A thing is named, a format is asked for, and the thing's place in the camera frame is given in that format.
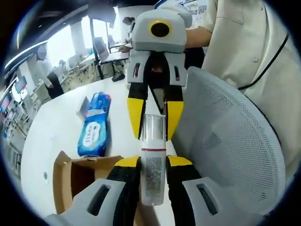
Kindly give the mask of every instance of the computer monitor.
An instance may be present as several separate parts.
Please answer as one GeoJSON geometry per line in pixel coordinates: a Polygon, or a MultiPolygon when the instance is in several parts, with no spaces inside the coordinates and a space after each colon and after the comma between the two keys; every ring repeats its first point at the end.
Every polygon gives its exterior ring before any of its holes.
{"type": "Polygon", "coordinates": [[[68,59],[69,67],[70,68],[76,67],[81,61],[82,58],[80,55],[74,55],[68,59]]]}
{"type": "Polygon", "coordinates": [[[95,49],[97,51],[97,54],[99,55],[100,61],[104,61],[108,56],[109,52],[107,50],[107,47],[103,41],[102,37],[95,37],[93,40],[93,44],[95,46],[95,49]]]}
{"type": "Polygon", "coordinates": [[[15,83],[15,89],[16,89],[16,92],[17,93],[20,93],[24,88],[25,86],[27,85],[27,81],[26,81],[26,78],[25,76],[22,76],[19,81],[17,81],[15,83]]]}
{"type": "Polygon", "coordinates": [[[113,36],[112,35],[108,35],[108,43],[109,43],[109,46],[114,46],[116,43],[115,43],[115,40],[113,39],[113,36]]]}
{"type": "Polygon", "coordinates": [[[10,93],[7,93],[6,95],[5,95],[5,97],[3,98],[3,101],[2,101],[2,103],[1,103],[1,111],[3,112],[3,113],[5,113],[5,111],[7,110],[7,107],[9,106],[9,103],[12,101],[12,96],[11,96],[11,94],[10,93]]]}

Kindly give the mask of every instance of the cardboard box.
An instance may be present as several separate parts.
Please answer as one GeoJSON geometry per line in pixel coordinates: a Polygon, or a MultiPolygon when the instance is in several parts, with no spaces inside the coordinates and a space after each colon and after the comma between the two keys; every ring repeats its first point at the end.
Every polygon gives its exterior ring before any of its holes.
{"type": "MultiPolygon", "coordinates": [[[[53,169],[53,192],[58,214],[72,206],[73,197],[99,178],[107,178],[121,156],[88,159],[70,159],[61,151],[53,169]]],[[[136,210],[134,226],[143,226],[144,221],[139,206],[136,210]]]]}

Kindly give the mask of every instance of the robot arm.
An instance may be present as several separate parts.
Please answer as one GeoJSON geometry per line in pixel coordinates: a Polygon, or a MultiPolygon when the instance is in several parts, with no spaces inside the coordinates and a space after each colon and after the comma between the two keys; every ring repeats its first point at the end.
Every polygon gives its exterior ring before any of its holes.
{"type": "Polygon", "coordinates": [[[183,110],[182,89],[187,82],[183,52],[186,27],[190,27],[191,23],[191,14],[181,5],[162,5],[139,15],[136,20],[127,69],[127,82],[130,84],[127,105],[136,138],[141,134],[148,84],[154,79],[150,72],[155,61],[160,62],[164,76],[166,140],[170,140],[175,131],[183,110]]]}
{"type": "MultiPolygon", "coordinates": [[[[96,180],[73,198],[67,211],[46,221],[55,226],[132,226],[140,173],[139,156],[120,160],[107,179],[96,180]]],[[[176,226],[253,226],[261,219],[236,207],[225,189],[201,178],[185,158],[166,157],[166,175],[176,226]]]]}

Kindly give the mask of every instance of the bottle cap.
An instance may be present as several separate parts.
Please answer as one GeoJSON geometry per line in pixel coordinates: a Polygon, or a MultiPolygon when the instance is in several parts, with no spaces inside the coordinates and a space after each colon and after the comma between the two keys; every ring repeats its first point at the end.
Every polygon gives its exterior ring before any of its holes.
{"type": "Polygon", "coordinates": [[[146,114],[143,118],[142,140],[166,140],[164,115],[146,114]]]}

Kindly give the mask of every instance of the person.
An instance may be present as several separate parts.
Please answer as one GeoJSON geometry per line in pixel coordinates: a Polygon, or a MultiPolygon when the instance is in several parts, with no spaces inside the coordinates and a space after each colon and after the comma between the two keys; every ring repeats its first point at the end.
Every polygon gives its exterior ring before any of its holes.
{"type": "Polygon", "coordinates": [[[64,94],[64,91],[57,75],[53,72],[51,63],[46,59],[46,49],[44,48],[40,47],[36,53],[36,78],[43,80],[50,98],[54,99],[64,94]]]}
{"type": "Polygon", "coordinates": [[[201,27],[187,30],[186,43],[206,46],[202,68],[239,89],[265,115],[291,176],[301,156],[301,66],[280,18],[261,0],[208,0],[201,27]]]}
{"type": "Polygon", "coordinates": [[[127,16],[122,20],[122,22],[125,25],[129,26],[129,31],[127,33],[128,38],[126,39],[126,45],[120,46],[118,51],[123,53],[128,53],[132,49],[131,35],[135,27],[135,18],[127,16]]]}

